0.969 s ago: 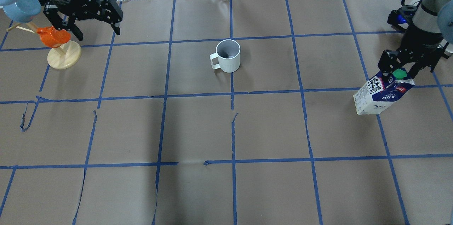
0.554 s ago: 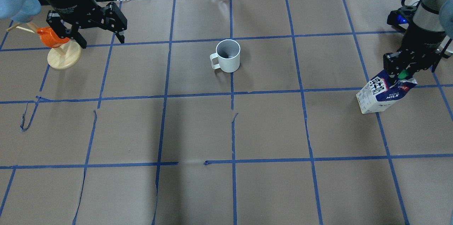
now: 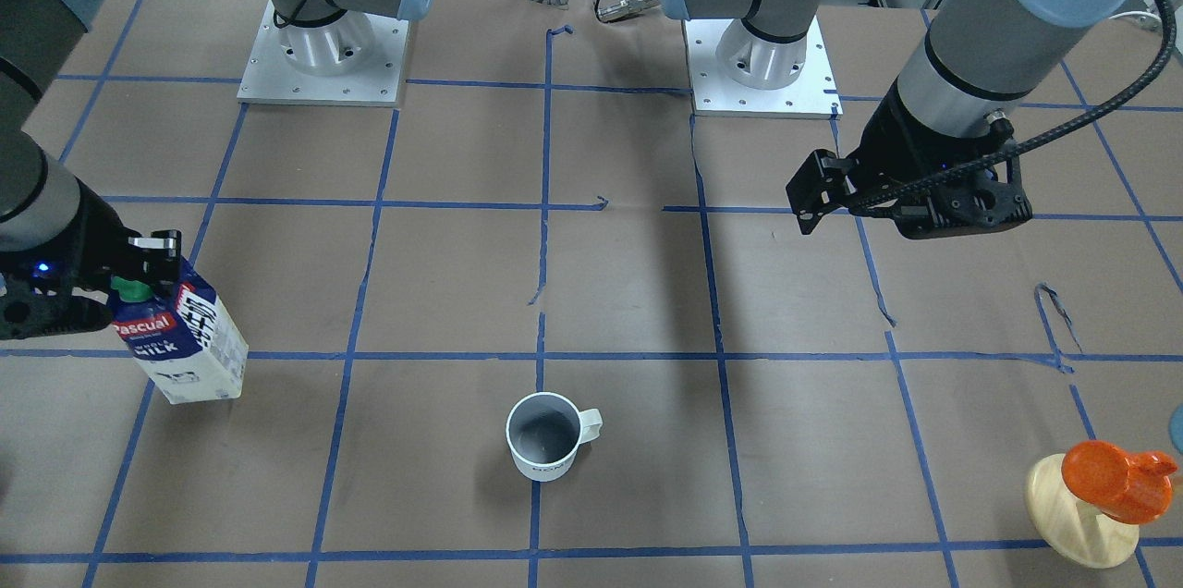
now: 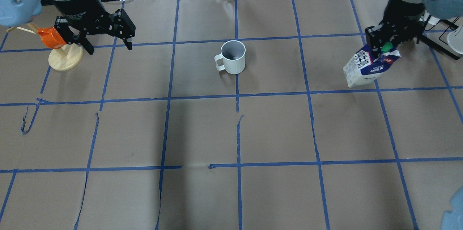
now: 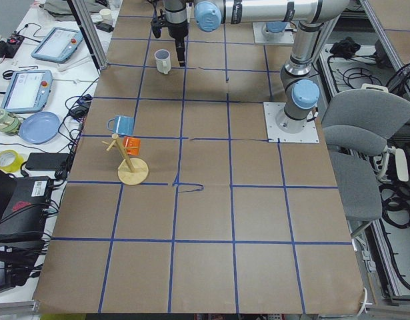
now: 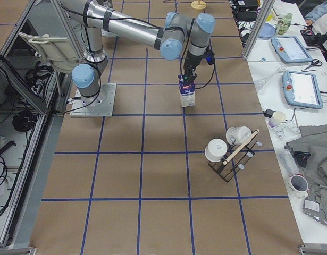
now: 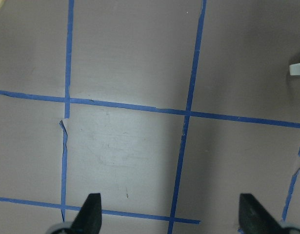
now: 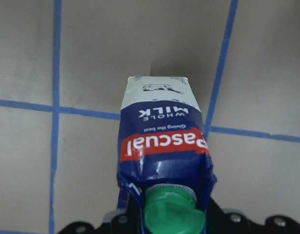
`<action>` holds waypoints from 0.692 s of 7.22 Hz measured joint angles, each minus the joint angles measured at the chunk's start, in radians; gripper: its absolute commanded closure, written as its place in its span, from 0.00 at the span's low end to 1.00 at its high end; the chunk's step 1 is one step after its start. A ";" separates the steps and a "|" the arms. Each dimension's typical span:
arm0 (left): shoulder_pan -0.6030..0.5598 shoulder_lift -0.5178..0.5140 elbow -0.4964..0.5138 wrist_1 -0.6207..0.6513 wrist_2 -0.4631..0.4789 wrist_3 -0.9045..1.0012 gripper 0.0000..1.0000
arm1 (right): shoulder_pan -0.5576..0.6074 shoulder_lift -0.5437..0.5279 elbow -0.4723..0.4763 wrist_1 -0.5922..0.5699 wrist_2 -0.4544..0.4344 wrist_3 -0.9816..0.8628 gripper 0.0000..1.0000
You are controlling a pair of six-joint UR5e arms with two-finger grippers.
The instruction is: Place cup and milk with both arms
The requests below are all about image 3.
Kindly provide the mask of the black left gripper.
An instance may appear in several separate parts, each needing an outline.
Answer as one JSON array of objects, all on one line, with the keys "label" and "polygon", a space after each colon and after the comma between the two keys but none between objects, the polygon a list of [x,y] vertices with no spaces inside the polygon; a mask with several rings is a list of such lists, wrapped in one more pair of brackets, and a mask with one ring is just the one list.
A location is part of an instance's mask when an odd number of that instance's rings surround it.
[{"label": "black left gripper", "polygon": [[812,150],[786,185],[787,201],[801,234],[810,235],[839,206],[853,214],[891,214],[892,206],[906,196],[994,166],[959,172],[942,182],[931,177],[1011,150],[1013,125],[1002,109],[972,114],[970,136],[948,136],[913,115],[900,91],[892,88],[875,108],[858,149],[847,157]]}]

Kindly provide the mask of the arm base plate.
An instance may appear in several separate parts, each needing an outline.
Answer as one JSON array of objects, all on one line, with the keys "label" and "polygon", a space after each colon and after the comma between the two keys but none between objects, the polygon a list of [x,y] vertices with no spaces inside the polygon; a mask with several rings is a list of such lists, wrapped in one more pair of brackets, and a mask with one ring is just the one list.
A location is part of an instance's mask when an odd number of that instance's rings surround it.
[{"label": "arm base plate", "polygon": [[237,98],[287,106],[400,104],[411,22],[347,12],[321,28],[274,25],[263,11]]},{"label": "arm base plate", "polygon": [[739,19],[683,22],[697,116],[797,117],[842,115],[817,19],[797,41],[759,39]]}]

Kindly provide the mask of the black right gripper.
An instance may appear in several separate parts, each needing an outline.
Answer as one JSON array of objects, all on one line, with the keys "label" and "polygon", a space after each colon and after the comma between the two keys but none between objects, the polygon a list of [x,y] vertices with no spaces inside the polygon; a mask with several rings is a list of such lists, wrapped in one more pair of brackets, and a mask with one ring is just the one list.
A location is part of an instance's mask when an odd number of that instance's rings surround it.
[{"label": "black right gripper", "polygon": [[111,289],[111,276],[143,282],[160,298],[174,298],[182,274],[183,235],[180,230],[157,230],[148,237],[127,228],[114,206],[89,185],[78,183],[79,203],[71,222],[73,247],[67,287]]}]

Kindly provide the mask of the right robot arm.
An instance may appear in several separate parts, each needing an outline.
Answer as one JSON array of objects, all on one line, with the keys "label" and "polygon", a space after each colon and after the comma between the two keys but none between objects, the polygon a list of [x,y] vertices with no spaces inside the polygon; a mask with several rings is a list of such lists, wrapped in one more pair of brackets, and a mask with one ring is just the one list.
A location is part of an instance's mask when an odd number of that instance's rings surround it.
[{"label": "right robot arm", "polygon": [[393,157],[396,86],[248,104],[269,0],[110,0],[21,125],[128,227],[181,230],[196,271],[248,304],[358,297]]}]

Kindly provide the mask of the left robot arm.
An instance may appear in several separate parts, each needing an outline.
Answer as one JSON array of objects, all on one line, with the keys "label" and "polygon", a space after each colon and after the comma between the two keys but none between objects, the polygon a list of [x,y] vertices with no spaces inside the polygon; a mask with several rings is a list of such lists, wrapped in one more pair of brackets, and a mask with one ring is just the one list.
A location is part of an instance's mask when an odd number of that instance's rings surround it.
[{"label": "left robot arm", "polygon": [[[887,218],[909,239],[1006,231],[1032,220],[1021,185],[1024,153],[1094,123],[1148,88],[1170,60],[1177,24],[1129,88],[1090,112],[1026,141],[1010,114],[1125,0],[945,0],[847,155],[819,149],[786,186],[799,230],[826,214]],[[1166,6],[1169,0],[1156,0]],[[802,62],[820,0],[662,0],[679,20],[728,19],[726,73],[780,88]]]}]

